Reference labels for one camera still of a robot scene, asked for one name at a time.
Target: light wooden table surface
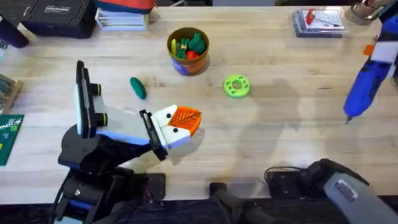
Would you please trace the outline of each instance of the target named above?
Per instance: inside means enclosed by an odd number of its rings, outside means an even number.
[[[387,80],[372,107],[344,125],[343,104],[366,60],[364,46],[379,33],[350,24],[342,39],[298,39],[292,7],[157,8],[147,32],[100,32],[89,40],[37,38],[7,50],[0,73],[24,81],[12,112],[25,119],[7,166],[0,167],[0,203],[52,202],[68,168],[58,165],[61,138],[75,124],[76,61],[102,84],[107,105],[155,111],[177,104],[203,112],[193,141],[157,161],[146,154],[125,166],[167,174],[166,199],[207,198],[224,181],[240,197],[263,197],[270,166],[306,167],[327,157],[370,181],[377,194],[398,194],[398,93]],[[179,75],[166,50],[179,27],[210,38],[210,67]],[[232,73],[247,76],[250,95],[223,92]],[[130,77],[145,84],[145,101]]]

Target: orange object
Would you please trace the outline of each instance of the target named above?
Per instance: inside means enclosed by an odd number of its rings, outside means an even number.
[[[315,18],[315,12],[313,11],[314,9],[310,9],[308,11],[307,17],[305,18],[305,22],[310,25],[312,23],[312,21]]]
[[[369,45],[367,45],[367,46],[365,47],[365,49],[363,50],[363,54],[364,54],[364,55],[372,55],[373,50],[374,50],[374,45],[369,44]]]
[[[196,133],[201,121],[201,112],[187,106],[179,106],[175,111],[169,125],[177,128],[188,129],[191,137]]]
[[[187,51],[186,56],[187,56],[188,60],[195,59],[195,58],[199,57],[199,55],[196,54],[193,50]]]

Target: blue hot glue gun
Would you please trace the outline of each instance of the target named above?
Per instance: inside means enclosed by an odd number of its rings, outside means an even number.
[[[398,75],[397,54],[398,17],[395,16],[383,23],[373,53],[359,71],[349,91],[344,105],[344,112],[347,115],[346,124],[370,107],[387,75]]]

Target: black box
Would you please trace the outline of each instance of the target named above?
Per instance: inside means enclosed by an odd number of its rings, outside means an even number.
[[[90,38],[96,6],[90,0],[34,0],[22,24],[41,36]]]

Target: green toy ring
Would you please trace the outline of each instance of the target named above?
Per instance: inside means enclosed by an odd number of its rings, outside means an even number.
[[[224,91],[231,98],[242,98],[249,93],[250,82],[243,75],[234,74],[224,81]]]

